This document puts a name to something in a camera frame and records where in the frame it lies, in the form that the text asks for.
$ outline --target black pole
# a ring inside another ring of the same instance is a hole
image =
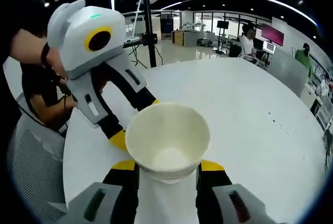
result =
[[[155,44],[154,44],[152,24],[151,24],[150,0],[143,0],[143,1],[144,1],[146,34],[147,34],[147,43],[149,49],[150,66],[151,68],[153,68],[156,67],[156,56],[155,56]]]

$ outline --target white cabinet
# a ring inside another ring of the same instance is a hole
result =
[[[301,100],[309,109],[312,107],[314,101],[316,100],[315,91],[308,84],[304,86],[303,92],[301,94]]]

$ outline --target white tabletop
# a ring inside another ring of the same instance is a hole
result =
[[[211,132],[205,159],[224,166],[266,205],[277,222],[295,222],[324,177],[323,132],[309,109],[285,85],[241,58],[175,63],[142,70],[161,102],[201,113]],[[126,128],[136,113],[111,83],[103,97]],[[66,202],[129,155],[112,146],[74,109],[63,158]]]

